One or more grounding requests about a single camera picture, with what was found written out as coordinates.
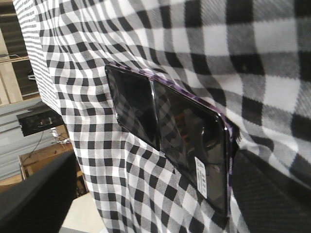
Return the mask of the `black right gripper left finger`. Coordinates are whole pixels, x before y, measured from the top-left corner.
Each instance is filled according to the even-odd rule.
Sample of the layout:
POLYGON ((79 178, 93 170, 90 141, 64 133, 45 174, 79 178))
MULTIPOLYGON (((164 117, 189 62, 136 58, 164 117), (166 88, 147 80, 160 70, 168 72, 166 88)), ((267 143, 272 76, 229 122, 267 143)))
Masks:
POLYGON ((64 152, 0 195, 2 233, 57 233, 76 197, 76 157, 64 152))

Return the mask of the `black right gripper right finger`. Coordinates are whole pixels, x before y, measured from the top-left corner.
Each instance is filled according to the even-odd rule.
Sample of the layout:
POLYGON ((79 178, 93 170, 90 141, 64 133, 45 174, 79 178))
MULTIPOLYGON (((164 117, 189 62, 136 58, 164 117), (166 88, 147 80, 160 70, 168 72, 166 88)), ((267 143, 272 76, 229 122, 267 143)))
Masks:
POLYGON ((233 163, 232 188, 252 233, 309 233, 311 190, 257 157, 240 150, 233 163))

